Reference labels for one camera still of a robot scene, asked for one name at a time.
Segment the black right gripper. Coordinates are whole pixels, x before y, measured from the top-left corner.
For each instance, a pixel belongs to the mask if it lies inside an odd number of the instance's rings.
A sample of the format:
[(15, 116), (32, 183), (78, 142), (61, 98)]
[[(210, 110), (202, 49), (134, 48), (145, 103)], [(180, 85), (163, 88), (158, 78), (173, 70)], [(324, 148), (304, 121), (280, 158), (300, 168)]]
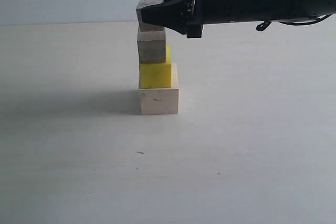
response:
[(171, 29), (187, 38), (201, 38), (203, 26), (219, 21), (228, 13), (226, 0), (164, 0), (141, 9), (145, 23)]

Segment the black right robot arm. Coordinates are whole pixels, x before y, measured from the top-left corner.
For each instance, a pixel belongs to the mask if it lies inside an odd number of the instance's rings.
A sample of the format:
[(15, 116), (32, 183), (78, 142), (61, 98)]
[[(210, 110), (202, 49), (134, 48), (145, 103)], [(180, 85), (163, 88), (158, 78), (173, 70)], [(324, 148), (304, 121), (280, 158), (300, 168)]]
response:
[(335, 14), (335, 0), (162, 0), (140, 14), (146, 24), (200, 38), (211, 24), (256, 22), (258, 31), (273, 22), (313, 25)]

